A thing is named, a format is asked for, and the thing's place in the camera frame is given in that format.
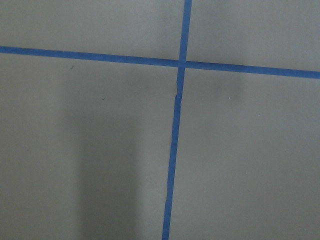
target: horizontal blue tape strip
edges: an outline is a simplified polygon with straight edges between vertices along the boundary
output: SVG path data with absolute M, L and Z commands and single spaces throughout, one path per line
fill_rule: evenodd
M 58 50 L 45 50 L 45 49 L 33 49 L 33 48 L 20 48 L 20 47 L 10 47 L 10 46 L 0 46 L 0 53 L 64 58 L 64 59 L 81 59 L 81 60 L 127 63 L 127 64 L 144 64 L 144 65 L 155 65 L 155 66 L 165 66 L 165 67 L 178 67 L 178 62 L 179 62 L 178 60 L 159 59 L 159 58 L 150 58 L 150 57 L 121 56 L 121 55 L 76 52 L 76 51 L 58 51 Z
M 138 57 L 138 56 L 122 56 L 122 55 L 110 55 L 110 54 L 75 52 L 75 51 L 20 48 L 20 47 L 11 47 L 11 46 L 0 46 L 0 53 L 64 58 L 64 59 L 81 59 L 81 60 L 92 60 L 92 61 L 114 62 L 114 63 L 143 64 L 143 65 L 154 65 L 154 66 L 164 66 L 164 67 L 179 66 L 179 61 L 172 60 L 172 59 L 160 59 L 160 58 Z M 264 75 L 276 75 L 276 76 L 287 76 L 287 77 L 297 77 L 297 78 L 320 79 L 319 71 L 296 70 L 296 69 L 274 68 L 274 67 L 264 67 L 264 66 L 245 66 L 245 65 L 224 64 L 224 63 L 187 61 L 185 63 L 185 67 L 188 69 L 204 69 L 204 70 L 228 71 L 228 72 L 249 73 L 249 74 L 264 74 Z
M 204 70 L 228 71 L 228 72 L 249 73 L 249 74 L 264 74 L 264 75 L 276 75 L 276 76 L 287 76 L 287 77 L 297 77 L 297 78 L 320 79 L 320 72 L 318 71 L 295 70 L 295 69 L 274 68 L 274 67 L 264 67 L 264 66 L 245 66 L 245 65 L 234 65 L 234 64 L 223 64 L 223 63 L 187 61 L 185 63 L 185 67 L 189 69 L 204 69 Z

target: vertical blue tape strip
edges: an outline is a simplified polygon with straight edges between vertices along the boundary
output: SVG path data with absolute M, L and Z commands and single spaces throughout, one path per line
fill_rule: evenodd
M 192 5 L 192 0 L 184 1 L 182 31 L 181 31 L 181 40 L 180 40 L 180 53 L 179 53 L 179 63 L 178 63 L 179 67 L 178 67 L 177 79 L 176 79 L 177 94 L 174 100 L 170 159 L 169 159 L 168 179 L 167 179 L 167 194 L 166 194 L 166 201 L 164 206 L 162 240 L 169 240 L 169 234 L 170 234 L 171 211 L 172 211 L 172 201 L 173 201 L 173 195 L 174 195 L 176 160 L 177 160 L 180 115 L 181 115 L 181 102 L 182 102 L 184 80 L 185 80 L 191 5 Z

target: blue tape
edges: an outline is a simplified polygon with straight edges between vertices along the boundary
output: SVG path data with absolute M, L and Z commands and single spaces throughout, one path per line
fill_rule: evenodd
M 64 58 L 64 59 L 81 59 L 81 60 L 92 60 L 92 61 L 114 62 L 114 63 L 178 67 L 178 61 L 171 60 L 171 59 L 159 59 L 159 58 L 139 57 L 139 56 L 121 56 L 121 55 L 76 52 L 76 51 L 57 51 L 57 50 L 0 46 L 0 53 Z
M 205 70 L 228 71 L 228 72 L 237 72 L 237 73 L 264 74 L 264 75 L 276 75 L 276 76 L 287 76 L 287 77 L 297 77 L 297 78 L 320 79 L 320 72 L 318 71 L 294 70 L 294 69 L 274 68 L 274 67 L 264 67 L 264 66 L 245 66 L 245 65 L 233 65 L 233 64 L 222 64 L 222 63 L 187 61 L 185 63 L 185 67 L 189 69 L 205 69 Z
M 188 49 L 188 36 L 189 36 L 189 28 L 190 28 L 191 5 L 192 5 L 192 0 L 184 1 L 179 63 L 178 63 L 179 67 L 178 67 L 177 78 L 176 78 L 177 93 L 174 99 L 170 159 L 169 159 L 169 167 L 168 167 L 166 201 L 164 205 L 162 240 L 169 240 L 169 234 L 170 234 L 170 222 L 171 222 L 171 212 L 172 212 L 172 201 L 174 196 L 176 161 L 177 161 L 177 150 L 178 150 L 178 139 L 179 139 L 181 102 L 182 102 L 182 96 L 183 96 L 183 90 L 184 90 L 186 59 L 187 59 L 187 49 Z
M 185 30 L 182 32 L 183 35 L 181 34 L 181 48 L 180 48 L 179 61 L 172 60 L 172 59 L 160 59 L 160 58 L 151 58 L 151 57 L 110 55 L 110 54 L 75 52 L 75 51 L 45 50 L 45 49 L 20 48 L 20 47 L 11 47 L 11 46 L 0 46 L 0 54 L 18 54 L 18 55 L 41 56 L 41 57 L 64 58 L 64 59 L 80 59 L 80 60 L 114 62 L 114 63 L 154 65 L 154 66 L 164 66 L 164 67 L 185 67 L 187 69 L 204 69 L 204 70 L 227 71 L 227 72 L 248 73 L 248 74 L 263 74 L 263 75 L 275 75 L 275 76 L 286 76 L 286 77 L 297 77 L 297 78 L 308 78 L 308 79 L 320 79 L 319 71 L 186 61 L 188 41 L 185 41 L 186 39 L 185 35 L 188 36 L 189 24 L 187 24 L 186 22 L 183 22 L 182 28 Z

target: gray floor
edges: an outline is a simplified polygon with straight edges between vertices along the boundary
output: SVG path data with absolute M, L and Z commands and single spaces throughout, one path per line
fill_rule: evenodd
M 320 81 L 187 69 L 170 239 L 320 238 Z
M 179 58 L 183 0 L 3 0 L 0 46 Z M 320 71 L 316 0 L 193 0 L 188 61 Z M 177 68 L 0 54 L 0 239 L 162 238 Z M 186 69 L 170 240 L 320 239 L 319 79 Z
M 0 239 L 160 239 L 177 70 L 0 62 Z

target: blue painter's tape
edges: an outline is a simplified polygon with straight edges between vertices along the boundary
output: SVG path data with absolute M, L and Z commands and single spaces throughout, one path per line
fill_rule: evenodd
M 287 77 L 297 77 L 297 78 L 320 79 L 320 72 L 318 71 L 295 70 L 295 69 L 274 68 L 274 67 L 264 67 L 264 66 L 245 66 L 245 65 L 233 65 L 233 64 L 222 64 L 222 63 L 187 61 L 185 63 L 185 67 L 189 69 L 205 69 L 205 70 L 228 71 L 228 72 L 249 73 L 249 74 L 264 74 L 264 75 L 276 75 L 276 76 L 287 76 Z
M 173 196 L 174 196 L 176 161 L 177 161 L 180 115 L 181 115 L 181 102 L 182 102 L 182 96 L 183 96 L 183 90 L 184 90 L 191 5 L 192 5 L 192 0 L 184 1 L 179 63 L 178 63 L 178 72 L 177 72 L 177 79 L 176 79 L 177 94 L 174 100 L 170 159 L 169 159 L 169 168 L 168 168 L 166 201 L 164 206 L 162 240 L 169 240 L 169 235 L 170 235 L 170 222 L 171 222 L 172 202 L 173 202 Z
M 187 49 L 188 49 L 188 37 L 190 28 L 190 17 L 191 17 L 191 0 L 184 1 L 183 9 L 183 20 L 182 20 L 182 31 L 180 39 L 180 52 L 179 52 L 179 62 L 186 62 L 187 59 Z
M 138 57 L 138 56 L 121 56 L 121 55 L 76 52 L 76 51 L 58 51 L 58 50 L 0 46 L 0 53 L 54 57 L 54 58 L 64 58 L 64 59 L 81 59 L 81 60 L 92 60 L 92 61 L 114 62 L 114 63 L 178 67 L 178 61 L 171 60 L 171 59 L 159 59 L 159 58 Z

